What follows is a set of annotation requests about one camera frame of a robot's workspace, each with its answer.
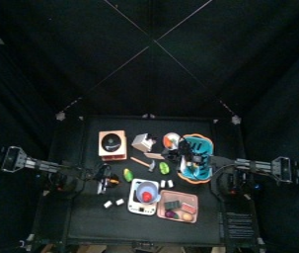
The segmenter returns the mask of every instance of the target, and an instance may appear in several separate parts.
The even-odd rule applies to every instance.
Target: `white block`
[[[124,200],[120,199],[120,200],[116,202],[116,205],[120,206],[122,203],[124,203]]]
[[[164,188],[164,183],[165,181],[164,180],[160,180],[160,187]]]
[[[168,181],[167,181],[167,186],[168,186],[168,188],[172,188],[172,187],[173,187],[172,180],[168,180]]]
[[[104,206],[104,208],[105,208],[105,209],[108,209],[108,208],[110,207],[110,205],[112,205],[112,202],[110,202],[110,201],[108,201],[108,202],[105,202],[105,203],[104,203],[104,205],[102,205],[102,206]]]

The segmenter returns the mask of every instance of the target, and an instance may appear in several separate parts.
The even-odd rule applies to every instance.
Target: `egg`
[[[193,220],[193,215],[189,213],[184,213],[181,219],[187,222],[191,222]]]

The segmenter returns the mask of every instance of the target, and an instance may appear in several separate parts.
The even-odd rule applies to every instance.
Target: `carrot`
[[[168,139],[167,136],[163,138],[163,145],[164,145],[165,148],[172,147],[172,141]]]

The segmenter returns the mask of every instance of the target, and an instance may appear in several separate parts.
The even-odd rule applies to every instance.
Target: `cup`
[[[149,193],[149,200],[145,202],[143,199],[143,195],[145,193]],[[136,188],[136,197],[137,200],[144,204],[152,204],[159,202],[160,200],[160,194],[157,193],[157,186],[153,182],[143,181]]]

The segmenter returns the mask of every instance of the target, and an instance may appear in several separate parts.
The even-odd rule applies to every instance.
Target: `black backdrop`
[[[299,1],[0,1],[0,39],[0,146],[46,158],[61,111],[236,114],[249,159],[299,160]],[[299,249],[299,192],[264,184],[263,236]],[[2,248],[28,235],[37,188],[0,174]]]

